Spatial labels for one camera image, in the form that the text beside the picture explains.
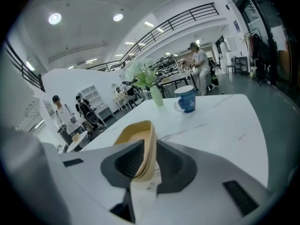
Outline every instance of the balcony railing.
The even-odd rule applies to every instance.
[[[111,67],[113,67],[115,70],[123,68],[136,55],[141,53],[147,47],[163,38],[170,32],[173,32],[174,30],[181,28],[189,23],[194,23],[201,19],[217,15],[219,15],[219,13],[215,8],[214,3],[207,3],[179,13],[148,32],[136,44],[134,44],[131,49],[128,50],[128,52],[121,58],[121,60],[99,64],[88,69],[110,72],[113,70],[111,69]]]
[[[36,86],[37,88],[41,89],[45,92],[43,82],[41,75],[37,76],[34,72],[32,72],[22,61],[22,59],[18,56],[18,54],[14,51],[12,48],[10,42],[6,39],[5,40],[7,47],[5,47],[5,50],[9,54],[11,58],[12,64],[15,66],[15,68],[18,70],[20,75],[29,83],[31,83],[33,86]]]

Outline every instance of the black cap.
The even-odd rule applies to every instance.
[[[59,96],[55,95],[52,97],[52,101],[55,103],[56,101],[58,101],[60,99]]]
[[[197,43],[191,43],[187,49],[191,50],[192,47],[198,47]]]

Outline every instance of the white shelving unit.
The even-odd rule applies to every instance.
[[[99,95],[96,87],[94,85],[83,89],[78,93],[82,98],[85,98],[90,102],[91,108],[96,108],[100,106],[101,103],[104,104],[101,96]]]

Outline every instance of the glass vase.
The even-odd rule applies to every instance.
[[[161,95],[160,90],[158,89],[157,86],[154,85],[154,86],[150,87],[150,92],[151,92],[153,101],[155,102],[155,104],[158,107],[161,107],[162,105],[164,105],[163,96]]]

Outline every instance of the bar stool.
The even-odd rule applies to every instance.
[[[233,68],[234,68],[234,74],[235,74],[235,65],[227,65],[226,66],[226,75],[229,75],[229,68],[231,68],[231,72],[233,73]]]

